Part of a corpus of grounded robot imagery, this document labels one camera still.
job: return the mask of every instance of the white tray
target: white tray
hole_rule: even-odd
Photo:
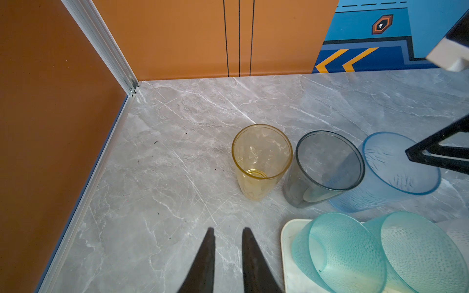
[[[283,280],[285,293],[329,293],[323,289],[296,266],[292,257],[292,243],[295,237],[311,220],[293,219],[283,226],[280,233],[280,246],[282,251]],[[397,291],[385,288],[382,293],[397,293]]]

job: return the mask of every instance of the silver metal edge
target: silver metal edge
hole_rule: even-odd
[[[92,0],[62,0],[94,49],[128,95],[138,80]]]
[[[116,123],[114,124],[113,129],[111,130],[111,134],[109,135],[109,139],[106,141],[104,145],[104,149],[101,153],[101,156],[98,159],[96,164],[96,168],[93,170],[91,175],[90,181],[83,192],[83,196],[78,203],[75,213],[73,214],[72,220],[65,231],[65,234],[62,238],[62,241],[55,253],[51,265],[47,270],[47,273],[42,281],[41,287],[38,290],[38,293],[50,293],[57,281],[57,277],[62,269],[62,266],[67,258],[68,252],[72,247],[73,240],[75,239],[76,233],[78,232],[78,228],[80,227],[81,222],[83,222],[83,218],[85,216],[86,210],[90,206],[91,199],[93,198],[93,194],[98,186],[99,180],[104,173],[106,168],[107,160],[112,152],[113,147],[115,146],[118,138],[119,133],[122,130],[122,127],[125,123],[125,119],[130,111],[132,103],[135,100],[135,95],[129,95],[127,100],[125,101],[121,112],[117,118]]]

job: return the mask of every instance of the black vertical line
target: black vertical line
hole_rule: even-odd
[[[225,18],[225,46],[227,48],[227,71],[228,77],[230,77],[230,66],[228,65],[227,14],[225,13],[225,0],[223,0],[223,17]]]
[[[241,76],[241,0],[238,0],[238,66]]]
[[[256,0],[252,2],[252,31],[251,31],[251,60],[249,61],[249,76],[251,76],[252,68],[252,39],[254,37],[254,7],[256,6]]]

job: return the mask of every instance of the orange wall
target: orange wall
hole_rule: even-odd
[[[0,292],[31,293],[126,94],[60,0],[0,14]]]
[[[137,79],[157,80],[311,73],[338,0],[94,3]]]

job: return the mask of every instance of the hexagonal icon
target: hexagonal icon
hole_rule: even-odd
[[[387,30],[393,24],[393,15],[383,15],[378,21],[376,21],[373,25],[371,33],[373,35],[382,34],[385,30]]]

